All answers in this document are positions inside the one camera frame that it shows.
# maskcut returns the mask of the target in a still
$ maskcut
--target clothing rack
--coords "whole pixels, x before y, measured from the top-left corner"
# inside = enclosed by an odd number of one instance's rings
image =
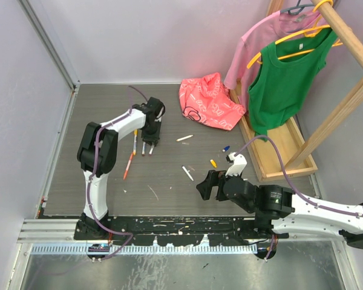
[[[355,36],[350,27],[348,27],[341,19],[328,1],[311,1],[315,6],[320,2],[323,2],[318,8],[319,12],[363,68],[363,44],[361,41]],[[278,11],[281,7],[281,0],[271,0],[269,13]],[[239,103],[238,94],[240,93],[240,89],[240,84],[238,84],[236,90],[230,91],[231,99],[236,103]],[[288,175],[303,176],[315,172],[317,170],[317,166],[311,156],[311,153],[362,102],[363,77],[343,98],[340,104],[335,107],[331,114],[322,122],[319,128],[314,131],[307,141],[304,141],[293,118],[290,118],[286,124],[281,127],[269,130],[268,135],[278,145],[286,164],[285,169],[287,170]],[[249,126],[246,117],[242,117],[240,126],[245,141],[248,141],[254,136],[254,132],[251,129],[251,126]],[[257,177],[261,182],[284,178],[278,159],[270,144],[265,144],[264,141],[256,140],[249,146],[249,153],[251,155]]]

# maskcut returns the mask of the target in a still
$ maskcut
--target green tank top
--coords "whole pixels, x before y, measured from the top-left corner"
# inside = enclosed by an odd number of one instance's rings
[[[325,58],[337,35],[331,28],[315,37],[274,42],[261,50],[262,62],[257,77],[249,87],[249,116],[256,135],[283,125],[304,103],[313,79],[325,66]],[[310,53],[279,60],[298,51]]]

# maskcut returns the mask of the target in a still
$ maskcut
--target pink bag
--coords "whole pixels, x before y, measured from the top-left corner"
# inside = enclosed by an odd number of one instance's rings
[[[209,74],[202,79],[186,79],[179,89],[183,116],[192,121],[224,130],[231,130],[245,114],[244,106],[229,99],[229,90],[220,74]]]

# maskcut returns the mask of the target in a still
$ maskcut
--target scratched surface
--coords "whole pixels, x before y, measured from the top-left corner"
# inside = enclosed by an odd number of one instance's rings
[[[67,275],[62,272],[88,261]],[[253,254],[119,256],[31,255],[21,290],[338,290],[345,289],[330,242],[280,241],[265,263]]]
[[[202,182],[208,170],[229,165],[222,148],[230,145],[238,150],[244,140],[239,126],[224,131],[195,123],[182,116],[178,102],[178,85],[137,85],[148,97],[159,98],[166,106],[162,119],[159,145],[152,156],[138,154],[133,158],[128,177],[123,181],[126,164],[133,148],[133,134],[125,137],[118,146],[117,163],[108,180],[107,203],[114,215],[245,215],[245,211],[231,201],[217,202],[216,191],[210,201],[203,201],[195,186]],[[142,103],[140,95],[133,92],[134,103]],[[67,134],[56,166],[48,195],[45,214],[80,215],[85,204],[85,182],[80,164],[76,160],[83,130],[90,121],[101,123],[116,118],[129,108],[125,85],[82,85],[74,107]],[[176,139],[194,136],[183,142]],[[257,183],[257,176],[248,152],[243,152],[249,162],[243,178]],[[182,170],[190,170],[191,181]],[[296,186],[307,195],[314,195],[308,177],[294,179]],[[275,182],[287,186],[285,181]]]

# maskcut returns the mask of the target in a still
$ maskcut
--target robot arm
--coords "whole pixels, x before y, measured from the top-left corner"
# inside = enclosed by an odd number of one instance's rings
[[[256,186],[241,177],[246,166],[244,156],[232,153],[227,160],[233,163],[229,170],[210,170],[206,179],[197,185],[197,190],[207,200],[212,186],[218,186],[218,201],[231,200],[248,213],[255,213],[253,228],[257,229],[261,238],[271,234],[279,237],[315,234],[346,240],[347,245],[363,249],[363,204],[344,205],[311,197],[307,197],[309,202],[306,202],[290,188]],[[334,208],[336,211],[319,206]]]
[[[118,142],[134,130],[141,129],[143,141],[156,146],[160,139],[161,116],[165,113],[165,107],[160,100],[151,97],[146,104],[134,105],[130,113],[129,111],[123,114],[127,117],[118,122],[117,120],[121,119],[121,116],[101,124],[89,123],[77,153],[77,160],[85,175],[86,187],[90,183],[90,201],[94,214],[105,226],[108,219],[106,185],[109,173],[116,164]],[[101,127],[108,124],[109,126],[103,129],[99,137],[97,170],[90,180],[94,170],[96,135]],[[78,226],[84,230],[90,229],[98,236],[105,234],[95,223],[87,198]]]

